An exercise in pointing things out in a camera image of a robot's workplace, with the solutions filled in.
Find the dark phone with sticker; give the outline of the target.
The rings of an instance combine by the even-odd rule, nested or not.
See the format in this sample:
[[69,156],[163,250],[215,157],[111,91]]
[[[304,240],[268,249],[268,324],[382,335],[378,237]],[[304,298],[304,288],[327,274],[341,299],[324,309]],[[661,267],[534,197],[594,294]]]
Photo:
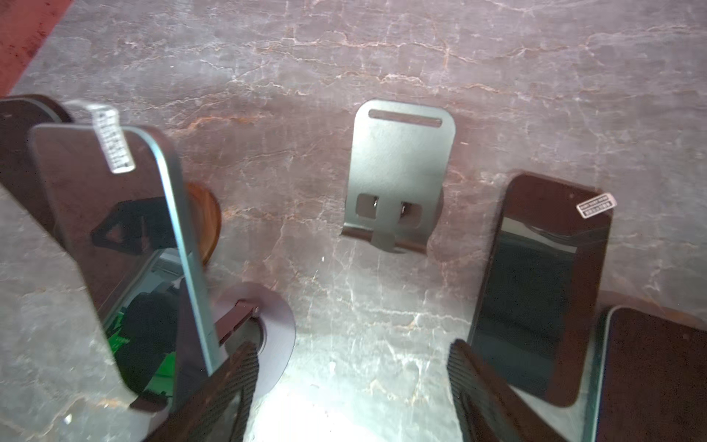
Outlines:
[[469,344],[501,379],[557,407],[579,394],[615,206],[532,173],[515,176],[501,204]]

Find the green-edged black phone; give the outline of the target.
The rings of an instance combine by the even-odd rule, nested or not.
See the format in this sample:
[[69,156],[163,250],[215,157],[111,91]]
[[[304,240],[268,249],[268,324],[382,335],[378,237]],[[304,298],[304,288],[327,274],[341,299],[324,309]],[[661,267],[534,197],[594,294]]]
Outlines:
[[582,438],[705,440],[705,331],[624,306],[604,311]]

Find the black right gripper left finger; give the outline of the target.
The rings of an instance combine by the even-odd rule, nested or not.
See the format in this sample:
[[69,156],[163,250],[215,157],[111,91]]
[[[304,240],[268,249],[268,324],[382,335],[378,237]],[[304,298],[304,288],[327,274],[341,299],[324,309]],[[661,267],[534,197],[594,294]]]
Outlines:
[[245,436],[250,407],[259,375],[256,345],[242,344],[206,383],[156,430],[147,441],[206,441],[215,426],[237,403],[226,439],[241,441]]

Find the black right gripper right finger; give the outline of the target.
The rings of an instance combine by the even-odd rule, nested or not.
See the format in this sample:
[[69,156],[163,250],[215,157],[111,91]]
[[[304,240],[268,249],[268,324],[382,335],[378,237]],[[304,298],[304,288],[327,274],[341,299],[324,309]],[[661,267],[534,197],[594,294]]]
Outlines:
[[563,441],[496,373],[457,339],[447,374],[465,441]]

